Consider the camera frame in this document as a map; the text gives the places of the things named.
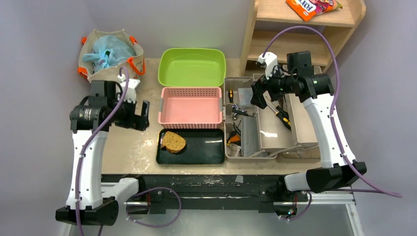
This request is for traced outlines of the light blue plastic grocery bag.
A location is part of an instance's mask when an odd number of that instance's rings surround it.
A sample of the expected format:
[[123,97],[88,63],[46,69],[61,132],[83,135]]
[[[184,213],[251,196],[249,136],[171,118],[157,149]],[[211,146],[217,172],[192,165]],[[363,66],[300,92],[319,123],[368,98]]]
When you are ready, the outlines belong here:
[[133,56],[136,56],[136,53],[128,44],[115,36],[106,35],[94,42],[91,52],[84,54],[82,60],[91,62],[95,73],[101,69],[117,66]]

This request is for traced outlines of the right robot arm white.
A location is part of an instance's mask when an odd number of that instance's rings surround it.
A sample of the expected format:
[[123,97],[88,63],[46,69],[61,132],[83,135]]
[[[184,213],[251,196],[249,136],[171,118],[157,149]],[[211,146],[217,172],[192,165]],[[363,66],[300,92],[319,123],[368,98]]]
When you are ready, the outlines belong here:
[[270,79],[263,75],[251,84],[251,88],[251,104],[261,109],[267,106],[265,92],[272,98],[277,98],[279,94],[295,94],[310,117],[319,145],[321,167],[286,175],[284,182],[276,187],[280,199],[288,200],[296,191],[310,190],[321,193],[348,187],[358,180],[360,175],[366,173],[366,164],[357,162],[343,132],[337,131],[340,121],[332,104],[335,91],[329,75],[283,76]]

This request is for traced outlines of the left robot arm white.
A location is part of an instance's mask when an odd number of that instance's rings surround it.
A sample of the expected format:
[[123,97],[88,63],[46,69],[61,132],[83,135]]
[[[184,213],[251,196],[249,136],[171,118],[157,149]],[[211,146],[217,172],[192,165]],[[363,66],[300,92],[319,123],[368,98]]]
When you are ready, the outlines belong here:
[[144,131],[149,126],[150,102],[144,100],[141,114],[136,115],[136,102],[84,97],[70,113],[70,129],[74,146],[73,174],[65,206],[56,210],[55,219],[72,225],[112,226],[116,222],[122,200],[145,198],[146,187],[137,177],[124,177],[105,192],[101,189],[104,146],[112,124]]

